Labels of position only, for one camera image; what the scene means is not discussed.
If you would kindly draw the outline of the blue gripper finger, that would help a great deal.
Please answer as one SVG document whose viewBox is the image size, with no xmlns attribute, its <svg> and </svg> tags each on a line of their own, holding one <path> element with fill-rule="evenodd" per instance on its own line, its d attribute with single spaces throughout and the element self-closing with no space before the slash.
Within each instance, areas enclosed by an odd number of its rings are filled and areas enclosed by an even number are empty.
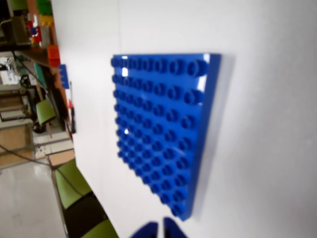
<svg viewBox="0 0 317 238">
<path fill-rule="evenodd" d="M 165 217 L 163 219 L 163 225 L 165 238 L 187 238 L 173 219 Z"/>
<path fill-rule="evenodd" d="M 158 227 L 157 222 L 148 222 L 134 232 L 131 238 L 157 238 Z"/>
</svg>

